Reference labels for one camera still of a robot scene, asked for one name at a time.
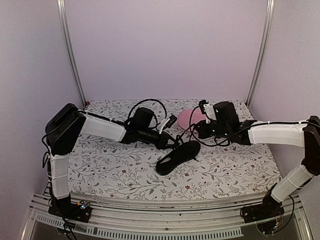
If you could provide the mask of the black shoelace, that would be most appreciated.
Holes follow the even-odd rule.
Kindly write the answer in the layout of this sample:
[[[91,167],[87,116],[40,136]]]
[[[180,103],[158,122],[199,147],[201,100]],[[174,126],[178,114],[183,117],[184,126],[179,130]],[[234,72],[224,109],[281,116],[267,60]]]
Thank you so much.
[[[185,163],[192,159],[196,159],[200,152],[201,145],[196,140],[191,140],[194,133],[195,124],[191,124],[188,130],[185,130],[183,134],[179,136],[180,145],[174,150],[175,158],[179,163]]]

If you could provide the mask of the black shoe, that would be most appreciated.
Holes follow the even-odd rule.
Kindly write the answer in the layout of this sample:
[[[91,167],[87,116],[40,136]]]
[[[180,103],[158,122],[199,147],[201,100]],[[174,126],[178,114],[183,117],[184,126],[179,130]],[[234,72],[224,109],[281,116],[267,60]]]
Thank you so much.
[[[156,173],[161,176],[170,174],[179,165],[194,159],[200,149],[201,144],[196,140],[183,143],[156,163]]]

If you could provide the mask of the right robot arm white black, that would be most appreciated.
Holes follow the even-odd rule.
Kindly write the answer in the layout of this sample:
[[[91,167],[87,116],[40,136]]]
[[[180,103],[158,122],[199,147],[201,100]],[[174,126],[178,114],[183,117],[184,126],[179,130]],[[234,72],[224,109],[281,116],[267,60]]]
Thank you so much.
[[[278,210],[278,203],[302,188],[313,177],[320,174],[320,119],[312,115],[302,121],[240,121],[232,102],[222,101],[214,105],[206,100],[198,107],[205,120],[195,125],[200,139],[220,138],[217,146],[224,143],[238,145],[288,145],[304,148],[300,165],[292,169],[275,184],[263,199],[258,213],[269,218]]]

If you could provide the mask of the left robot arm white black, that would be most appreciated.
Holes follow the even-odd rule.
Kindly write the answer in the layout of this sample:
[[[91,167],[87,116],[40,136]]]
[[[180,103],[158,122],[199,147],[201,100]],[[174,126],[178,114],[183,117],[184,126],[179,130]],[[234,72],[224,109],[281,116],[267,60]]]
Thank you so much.
[[[41,141],[47,148],[49,159],[49,179],[53,197],[57,199],[55,209],[63,216],[74,213],[74,205],[66,200],[68,188],[68,162],[70,154],[80,135],[96,136],[122,144],[142,142],[154,145],[158,150],[174,149],[179,141],[166,133],[177,120],[167,117],[155,127],[151,127],[155,113],[145,107],[130,112],[126,121],[118,121],[78,109],[73,103],[66,104],[45,126]]]

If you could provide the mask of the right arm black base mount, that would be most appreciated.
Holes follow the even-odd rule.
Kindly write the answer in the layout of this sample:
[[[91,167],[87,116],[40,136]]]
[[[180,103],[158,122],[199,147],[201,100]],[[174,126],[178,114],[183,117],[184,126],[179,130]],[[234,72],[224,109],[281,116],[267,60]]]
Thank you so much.
[[[263,201],[262,203],[255,205],[245,205],[239,212],[245,223],[279,217],[284,213],[285,210],[282,204],[276,201]]]

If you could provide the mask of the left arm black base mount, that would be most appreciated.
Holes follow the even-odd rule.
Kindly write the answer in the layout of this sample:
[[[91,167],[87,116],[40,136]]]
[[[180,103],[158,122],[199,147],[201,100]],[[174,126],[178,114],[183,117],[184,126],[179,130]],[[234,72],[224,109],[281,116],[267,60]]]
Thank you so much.
[[[92,210],[93,209],[90,206],[82,208],[77,203],[71,203],[71,201],[68,199],[53,199],[50,203],[48,213],[66,220],[88,223],[92,214]]]

